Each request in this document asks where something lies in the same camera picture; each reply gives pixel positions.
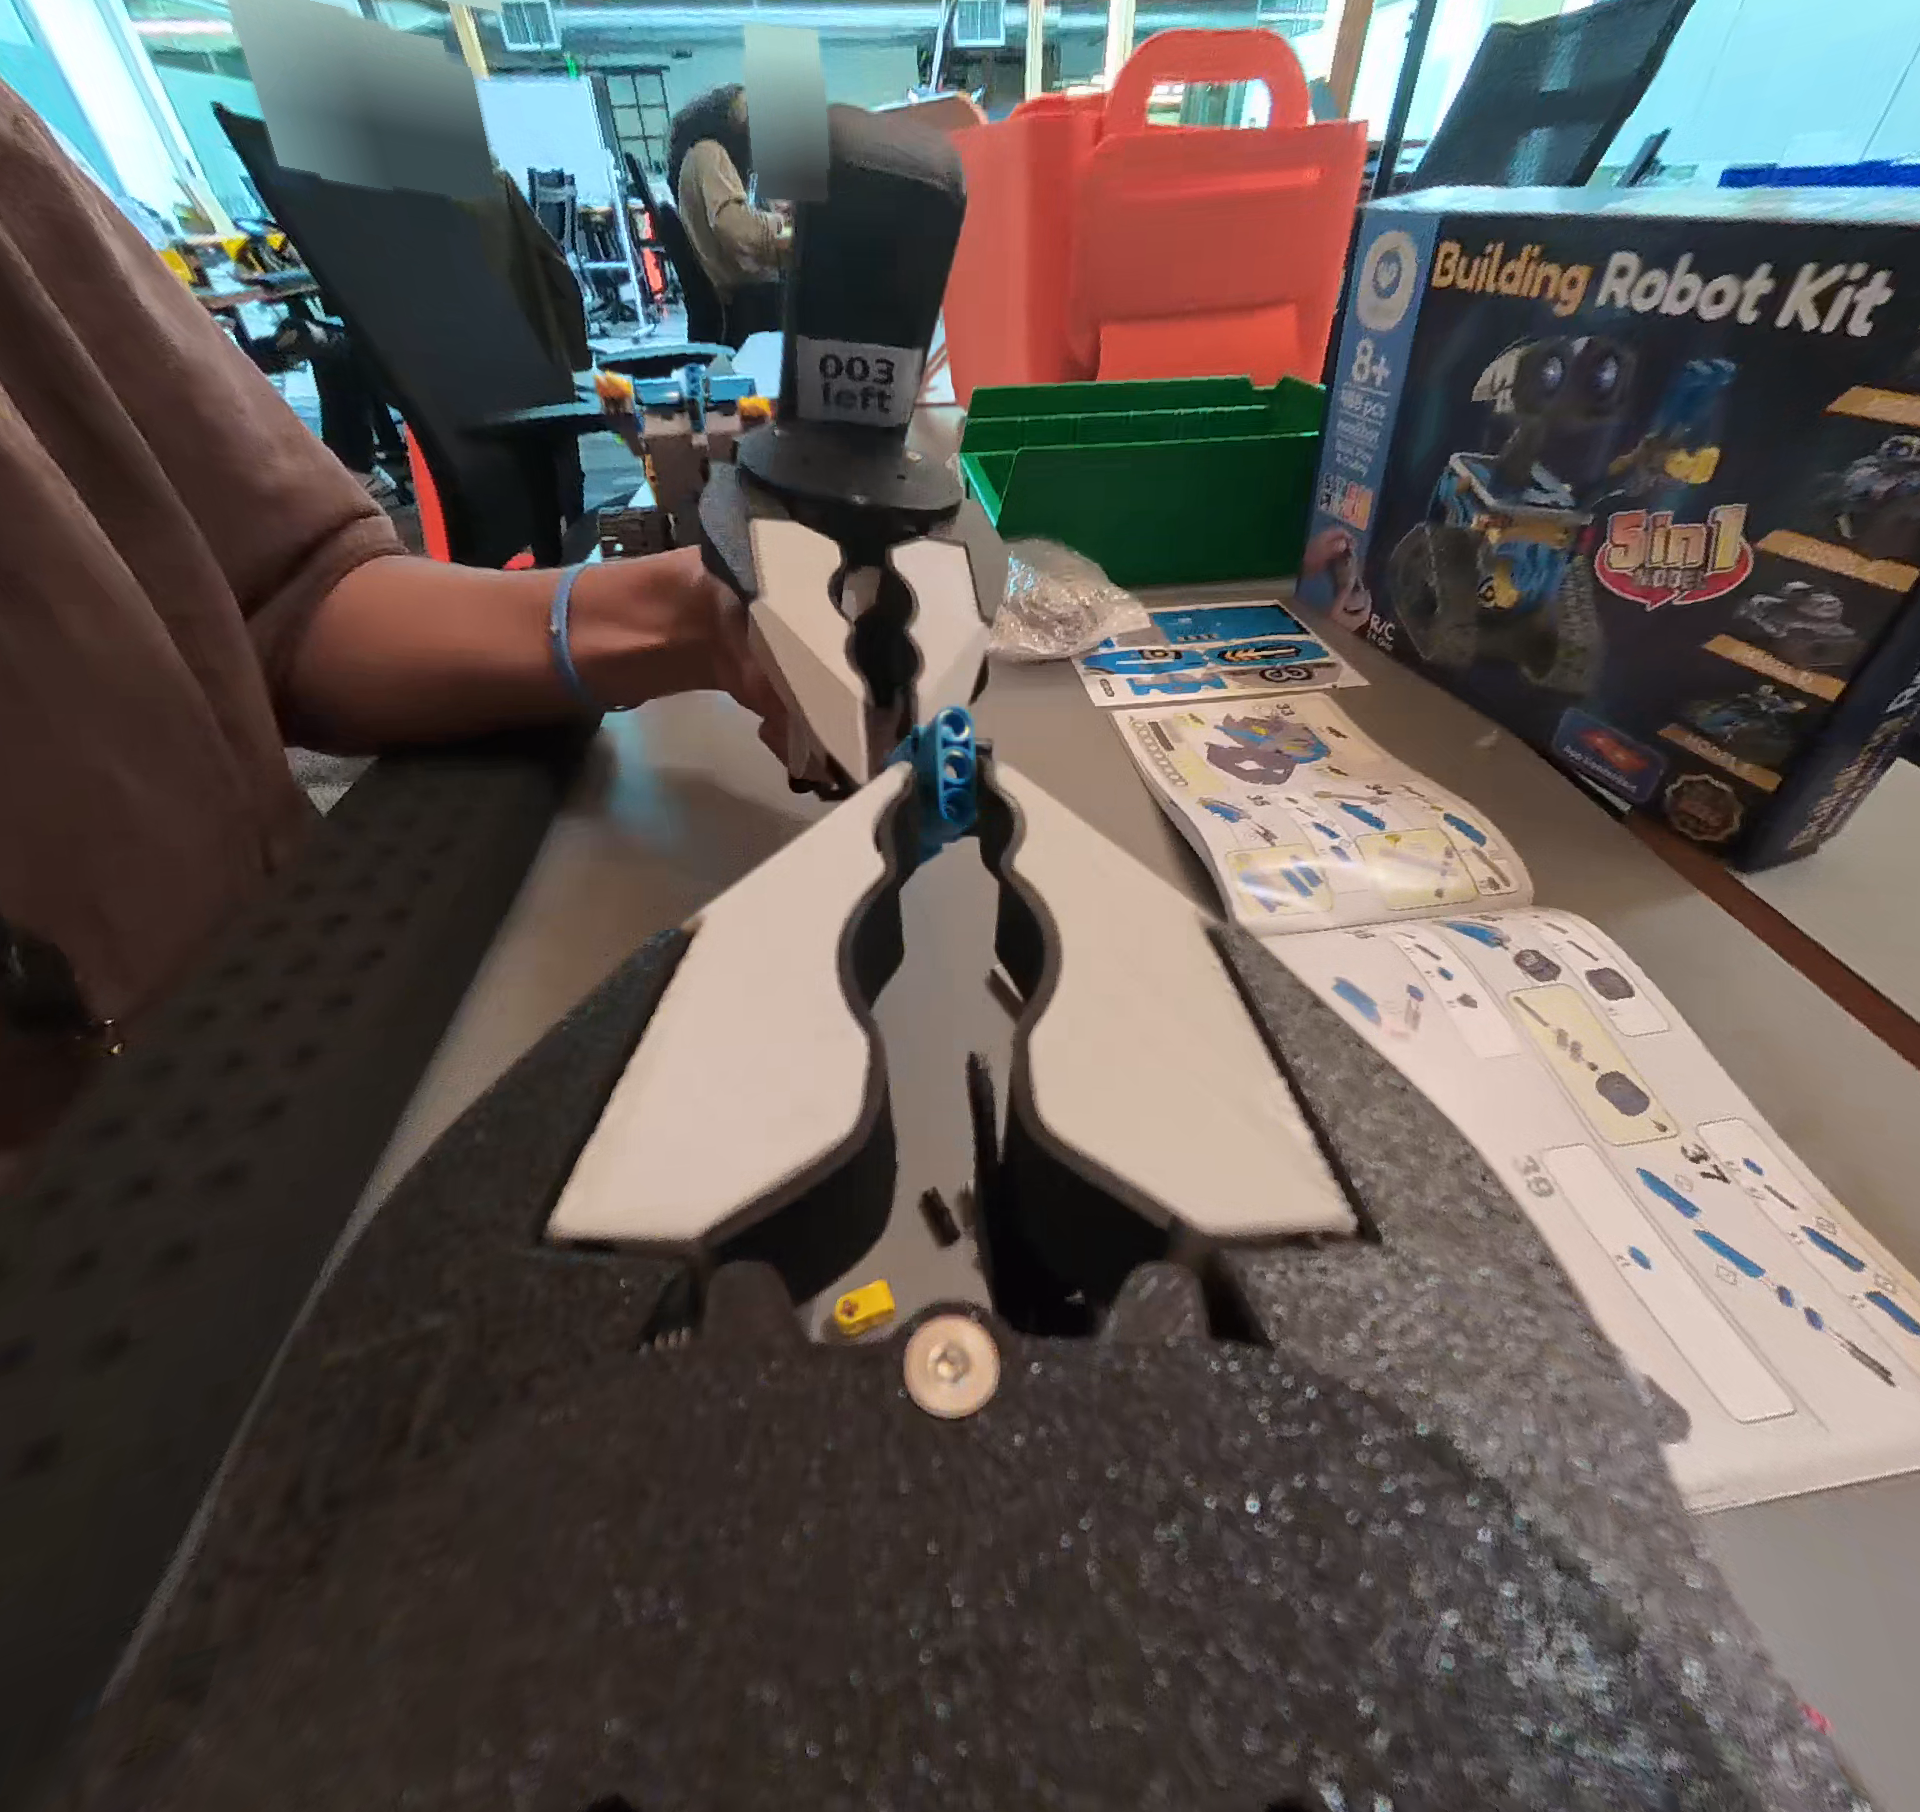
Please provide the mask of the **blue grey toy robot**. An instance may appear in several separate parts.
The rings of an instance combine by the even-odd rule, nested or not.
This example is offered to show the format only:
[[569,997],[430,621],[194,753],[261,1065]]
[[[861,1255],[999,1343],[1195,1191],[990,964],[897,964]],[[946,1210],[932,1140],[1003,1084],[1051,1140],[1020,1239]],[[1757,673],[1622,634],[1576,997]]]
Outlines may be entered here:
[[718,368],[686,361],[657,378],[595,368],[592,392],[603,421],[644,466],[644,498],[598,509],[598,555],[653,555],[696,546],[713,470],[733,466],[737,436],[768,425],[775,401],[728,356]]

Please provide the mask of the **blue white printed sheet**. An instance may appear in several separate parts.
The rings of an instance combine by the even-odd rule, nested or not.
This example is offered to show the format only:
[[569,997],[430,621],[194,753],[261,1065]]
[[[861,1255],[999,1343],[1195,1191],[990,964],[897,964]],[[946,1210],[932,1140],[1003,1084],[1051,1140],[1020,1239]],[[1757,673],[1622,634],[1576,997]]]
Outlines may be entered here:
[[1166,604],[1135,634],[1076,661],[1098,708],[1147,713],[1222,700],[1363,685],[1363,673],[1278,599]]

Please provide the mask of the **grey desk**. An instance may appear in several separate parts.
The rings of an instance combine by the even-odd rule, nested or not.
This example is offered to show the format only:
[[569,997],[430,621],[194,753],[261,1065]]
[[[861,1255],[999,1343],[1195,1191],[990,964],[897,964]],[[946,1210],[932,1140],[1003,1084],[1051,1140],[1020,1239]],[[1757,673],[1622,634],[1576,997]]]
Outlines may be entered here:
[[[1918,816],[1918,771],[1897,768],[1813,862],[1746,884],[1693,840],[1595,805],[1378,649],[1340,632],[1326,640],[1365,681],[1344,697],[1363,731],[1484,809],[1542,903],[1625,949],[1858,1226],[1918,1273],[1918,932],[1895,895],[1895,826]],[[646,934],[689,919],[818,816],[718,697],[610,722],[351,1231]],[[1003,1072],[1013,1029],[987,988],[993,887],[976,854],[946,854],[911,881],[903,934],[877,1029],[913,1183],[859,1275],[883,1275],[900,1304],[929,1304],[948,1255],[917,1193],[970,1168],[966,1059]],[[1720,1511],[1703,1532],[1870,1806],[1918,1810],[1918,1478]]]

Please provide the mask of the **black mesh office chair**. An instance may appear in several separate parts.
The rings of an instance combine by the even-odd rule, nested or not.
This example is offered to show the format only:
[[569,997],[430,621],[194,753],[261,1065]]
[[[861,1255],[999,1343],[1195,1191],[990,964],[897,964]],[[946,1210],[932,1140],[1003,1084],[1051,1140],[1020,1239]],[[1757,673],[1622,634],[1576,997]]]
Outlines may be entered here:
[[1495,23],[1402,190],[1580,189],[1644,99],[1697,0],[1602,0]]

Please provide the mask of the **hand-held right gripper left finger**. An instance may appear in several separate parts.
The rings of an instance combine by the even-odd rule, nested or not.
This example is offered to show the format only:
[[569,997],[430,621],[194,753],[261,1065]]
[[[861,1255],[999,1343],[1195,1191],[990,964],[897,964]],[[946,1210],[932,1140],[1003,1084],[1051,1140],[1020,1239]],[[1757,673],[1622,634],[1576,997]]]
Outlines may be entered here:
[[772,1264],[804,1304],[886,1226],[893,1118],[877,994],[921,854],[883,768],[706,903],[544,1224],[553,1246]]

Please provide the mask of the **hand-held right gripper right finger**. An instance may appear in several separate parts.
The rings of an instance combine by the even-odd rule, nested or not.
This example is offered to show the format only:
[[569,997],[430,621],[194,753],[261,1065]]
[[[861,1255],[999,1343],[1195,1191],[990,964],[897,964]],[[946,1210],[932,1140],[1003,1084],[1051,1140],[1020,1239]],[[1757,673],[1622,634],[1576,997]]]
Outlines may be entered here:
[[1223,928],[1032,777],[981,768],[993,961],[1017,994],[981,1173],[996,1304],[1084,1314],[1156,1261],[1344,1244],[1359,1210]]

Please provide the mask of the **instruction booklet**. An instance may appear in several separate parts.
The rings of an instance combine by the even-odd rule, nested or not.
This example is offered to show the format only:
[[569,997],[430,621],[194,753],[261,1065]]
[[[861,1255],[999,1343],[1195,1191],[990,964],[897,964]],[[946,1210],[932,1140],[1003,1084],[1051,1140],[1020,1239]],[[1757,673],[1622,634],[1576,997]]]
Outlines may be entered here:
[[1228,923],[1462,1131],[1680,1408],[1693,1511],[1918,1472],[1918,1279],[1488,816],[1333,697],[1114,726]]

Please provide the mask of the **person's left forearm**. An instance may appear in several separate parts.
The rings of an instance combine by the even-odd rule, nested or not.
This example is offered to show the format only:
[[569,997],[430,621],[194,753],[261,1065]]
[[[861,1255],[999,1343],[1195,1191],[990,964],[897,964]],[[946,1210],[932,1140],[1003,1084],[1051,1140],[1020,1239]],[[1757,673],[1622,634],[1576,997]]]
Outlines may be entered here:
[[[371,753],[586,722],[548,653],[556,573],[487,573],[424,555],[359,567],[294,646],[278,697],[283,735],[298,747]],[[704,573],[692,550],[588,564],[572,595],[572,653],[610,714],[722,694]]]

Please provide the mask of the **person's left hand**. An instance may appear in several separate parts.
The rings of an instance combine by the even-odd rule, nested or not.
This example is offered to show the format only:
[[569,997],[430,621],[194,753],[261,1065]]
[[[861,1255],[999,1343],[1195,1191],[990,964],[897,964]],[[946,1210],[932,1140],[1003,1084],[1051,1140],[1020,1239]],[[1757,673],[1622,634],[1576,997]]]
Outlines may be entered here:
[[754,626],[748,599],[743,599],[717,573],[704,573],[704,589],[717,629],[717,675],[743,708],[754,713],[761,744],[779,759],[794,794],[815,799],[843,795],[843,774],[804,719],[794,689]]

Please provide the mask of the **toy set product box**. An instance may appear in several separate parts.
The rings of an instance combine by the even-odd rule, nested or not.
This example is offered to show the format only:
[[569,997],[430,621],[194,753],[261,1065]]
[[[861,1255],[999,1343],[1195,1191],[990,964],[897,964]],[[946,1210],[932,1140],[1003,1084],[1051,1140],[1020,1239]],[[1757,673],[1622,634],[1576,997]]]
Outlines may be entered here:
[[1918,731],[1918,190],[1370,201],[1303,603],[1740,870]]

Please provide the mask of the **green plastic bin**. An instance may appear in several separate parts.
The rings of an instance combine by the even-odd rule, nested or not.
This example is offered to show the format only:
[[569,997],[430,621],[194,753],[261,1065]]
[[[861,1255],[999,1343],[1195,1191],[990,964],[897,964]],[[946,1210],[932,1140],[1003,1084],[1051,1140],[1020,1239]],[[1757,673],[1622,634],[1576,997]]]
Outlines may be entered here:
[[977,385],[958,462],[1003,543],[1128,589],[1258,582],[1303,568],[1325,418],[1303,378]]

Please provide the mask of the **small bubble wrap bag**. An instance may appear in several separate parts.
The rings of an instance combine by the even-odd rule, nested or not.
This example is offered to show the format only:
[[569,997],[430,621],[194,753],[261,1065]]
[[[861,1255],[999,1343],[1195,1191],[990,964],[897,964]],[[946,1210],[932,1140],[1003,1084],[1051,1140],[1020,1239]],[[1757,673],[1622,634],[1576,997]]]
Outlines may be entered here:
[[987,637],[990,661],[1076,661],[1147,629],[1147,604],[1092,555],[1043,538],[1008,543],[1008,587]]

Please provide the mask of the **blue wrist band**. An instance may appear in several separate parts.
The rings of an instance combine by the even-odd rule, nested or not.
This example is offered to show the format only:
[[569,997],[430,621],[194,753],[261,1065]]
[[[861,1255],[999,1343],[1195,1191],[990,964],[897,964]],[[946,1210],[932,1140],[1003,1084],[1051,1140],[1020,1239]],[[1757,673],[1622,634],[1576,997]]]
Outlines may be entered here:
[[610,704],[588,689],[588,684],[581,673],[581,661],[572,653],[572,595],[586,573],[588,573],[586,564],[572,564],[556,573],[549,604],[548,604],[544,634],[548,634],[548,653],[549,653],[553,675],[556,675],[560,689],[567,694],[569,704],[581,714],[588,714],[592,722],[598,722],[610,713]]

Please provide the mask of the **blue block piece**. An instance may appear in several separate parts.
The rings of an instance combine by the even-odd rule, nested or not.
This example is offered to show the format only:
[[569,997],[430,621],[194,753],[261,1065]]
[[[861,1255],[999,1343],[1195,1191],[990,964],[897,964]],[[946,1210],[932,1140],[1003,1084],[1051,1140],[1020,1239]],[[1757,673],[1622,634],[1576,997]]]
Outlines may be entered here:
[[917,863],[977,833],[977,735],[966,704],[943,704],[911,728],[889,764],[911,771]]

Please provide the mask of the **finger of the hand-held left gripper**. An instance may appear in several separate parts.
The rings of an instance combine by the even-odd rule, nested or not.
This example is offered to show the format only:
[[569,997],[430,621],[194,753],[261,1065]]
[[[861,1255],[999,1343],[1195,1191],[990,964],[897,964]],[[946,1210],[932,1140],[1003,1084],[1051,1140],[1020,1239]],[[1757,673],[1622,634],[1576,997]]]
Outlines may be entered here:
[[993,629],[993,612],[981,612],[970,546],[948,538],[903,539],[893,546],[893,577],[907,587],[911,713],[970,708],[987,684]]
[[872,685],[853,656],[853,626],[831,595],[840,546],[788,517],[748,517],[754,656],[788,708],[790,774],[866,787],[873,777]]

